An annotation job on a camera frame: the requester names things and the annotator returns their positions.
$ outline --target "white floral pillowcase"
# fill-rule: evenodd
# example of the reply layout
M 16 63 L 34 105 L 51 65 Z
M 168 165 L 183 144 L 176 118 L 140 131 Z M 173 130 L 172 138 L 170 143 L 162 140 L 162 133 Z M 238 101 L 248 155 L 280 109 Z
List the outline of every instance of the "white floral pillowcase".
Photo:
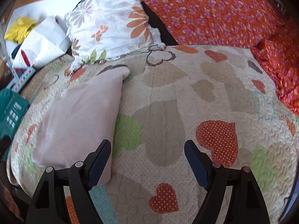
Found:
M 117 60 L 152 45 L 165 47 L 159 30 L 147 23 L 141 0 L 85 0 L 65 21 L 75 57 L 70 73 L 83 64 Z

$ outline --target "red polka dot heart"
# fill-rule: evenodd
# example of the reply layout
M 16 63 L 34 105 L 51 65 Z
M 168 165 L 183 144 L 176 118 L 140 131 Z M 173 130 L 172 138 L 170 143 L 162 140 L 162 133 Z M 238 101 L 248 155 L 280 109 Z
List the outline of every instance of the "red polka dot heart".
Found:
M 171 185 L 159 184 L 156 193 L 157 195 L 152 196 L 149 200 L 149 206 L 154 212 L 164 214 L 179 210 L 176 194 Z
M 208 120 L 197 127 L 195 136 L 202 147 L 212 151 L 213 161 L 230 167 L 237 160 L 239 148 L 235 123 Z

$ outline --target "cardboard box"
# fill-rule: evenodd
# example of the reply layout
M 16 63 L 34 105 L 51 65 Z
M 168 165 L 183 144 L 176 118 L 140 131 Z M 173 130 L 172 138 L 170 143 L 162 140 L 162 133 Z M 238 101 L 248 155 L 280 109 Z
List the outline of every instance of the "cardboard box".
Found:
M 2 77 L 3 73 L 8 69 L 6 63 L 3 59 L 0 58 L 0 78 Z

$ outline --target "orange daisy print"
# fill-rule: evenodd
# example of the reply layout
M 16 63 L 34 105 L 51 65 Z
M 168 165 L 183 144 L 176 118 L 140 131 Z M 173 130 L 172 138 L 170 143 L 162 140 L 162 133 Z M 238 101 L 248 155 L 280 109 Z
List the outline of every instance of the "orange daisy print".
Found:
M 128 18 L 136 18 L 136 19 L 127 24 L 128 28 L 134 28 L 133 31 L 131 32 L 131 39 L 138 37 L 144 32 L 145 42 L 146 42 L 148 36 L 150 35 L 150 31 L 147 27 L 147 17 L 145 15 L 145 12 L 140 7 L 132 7 L 132 8 L 135 11 L 135 13 L 130 14 Z
M 99 42 L 101 40 L 102 34 L 105 33 L 107 30 L 108 26 L 101 25 L 100 30 L 95 35 L 92 35 L 92 38 Z

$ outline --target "heart-patterned quilt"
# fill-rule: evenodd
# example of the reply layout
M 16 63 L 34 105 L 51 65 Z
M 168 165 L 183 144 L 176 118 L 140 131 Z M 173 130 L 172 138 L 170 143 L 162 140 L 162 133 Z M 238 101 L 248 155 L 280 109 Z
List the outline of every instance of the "heart-patterned quilt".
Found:
M 298 120 L 277 99 L 273 81 L 250 50 L 171 46 L 88 65 L 68 77 L 64 71 L 70 64 L 67 55 L 52 62 L 22 93 L 32 105 L 8 156 L 11 182 L 33 194 L 44 169 L 31 162 L 31 150 L 55 96 L 112 65 L 126 64 L 131 75 L 116 120 L 112 177 L 90 191 L 103 222 L 192 223 L 206 192 L 184 155 L 188 139 L 225 167 L 249 166 L 271 223 L 278 222 L 295 178 Z M 217 223 L 223 223 L 230 193 L 228 187 Z

